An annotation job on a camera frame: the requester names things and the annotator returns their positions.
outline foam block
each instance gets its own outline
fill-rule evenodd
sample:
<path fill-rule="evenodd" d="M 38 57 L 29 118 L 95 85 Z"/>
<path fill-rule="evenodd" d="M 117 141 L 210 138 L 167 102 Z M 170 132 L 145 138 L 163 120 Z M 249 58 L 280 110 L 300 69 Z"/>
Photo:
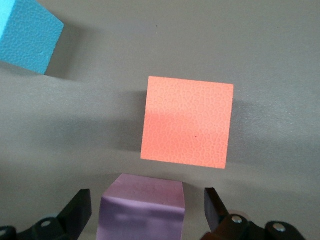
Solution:
<path fill-rule="evenodd" d="M 63 28 L 35 0 L 0 0 L 0 60 L 45 74 Z"/>
<path fill-rule="evenodd" d="M 181 240 L 183 184 L 122 174 L 101 198 L 97 240 Z"/>
<path fill-rule="evenodd" d="M 226 167 L 234 86 L 150 76 L 141 158 Z"/>

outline textured blue surface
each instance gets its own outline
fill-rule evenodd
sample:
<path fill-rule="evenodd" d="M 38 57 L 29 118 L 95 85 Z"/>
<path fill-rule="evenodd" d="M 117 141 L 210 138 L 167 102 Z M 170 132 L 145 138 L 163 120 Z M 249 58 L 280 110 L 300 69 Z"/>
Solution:
<path fill-rule="evenodd" d="M 0 60 L 45 74 L 64 24 L 35 0 L 0 6 Z"/>

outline silver screw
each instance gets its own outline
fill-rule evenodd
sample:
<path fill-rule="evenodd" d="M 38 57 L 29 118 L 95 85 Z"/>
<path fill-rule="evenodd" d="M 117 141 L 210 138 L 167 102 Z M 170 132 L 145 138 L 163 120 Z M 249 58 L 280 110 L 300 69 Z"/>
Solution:
<path fill-rule="evenodd" d="M 50 221 L 44 221 L 43 223 L 41 223 L 41 227 L 47 227 L 47 226 L 49 226 L 50 225 Z"/>
<path fill-rule="evenodd" d="M 286 231 L 285 226 L 283 226 L 281 223 L 275 223 L 275 224 L 273 224 L 273 228 L 274 228 L 275 230 L 277 230 L 278 232 L 281 232 L 281 233 L 283 233 L 283 232 Z"/>
<path fill-rule="evenodd" d="M 7 230 L 1 230 L 1 231 L 0 231 L 0 237 L 3 236 L 3 235 L 5 235 L 6 233 L 7 233 Z"/>
<path fill-rule="evenodd" d="M 242 218 L 239 216 L 233 216 L 232 221 L 236 224 L 241 224 L 242 223 Z"/>

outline textured orange surface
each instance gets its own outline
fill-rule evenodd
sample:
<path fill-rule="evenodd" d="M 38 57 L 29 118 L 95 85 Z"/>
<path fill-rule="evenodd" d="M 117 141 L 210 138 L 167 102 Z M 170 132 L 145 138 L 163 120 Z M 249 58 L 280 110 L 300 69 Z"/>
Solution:
<path fill-rule="evenodd" d="M 141 158 L 224 169 L 232 84 L 150 76 Z"/>

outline purple cube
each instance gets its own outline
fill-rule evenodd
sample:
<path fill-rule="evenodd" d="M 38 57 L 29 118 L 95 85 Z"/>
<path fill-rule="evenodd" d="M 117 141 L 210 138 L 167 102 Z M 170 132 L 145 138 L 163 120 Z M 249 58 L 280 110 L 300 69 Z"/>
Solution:
<path fill-rule="evenodd" d="M 179 181 L 121 174 L 103 194 L 97 240 L 181 240 L 185 218 Z"/>

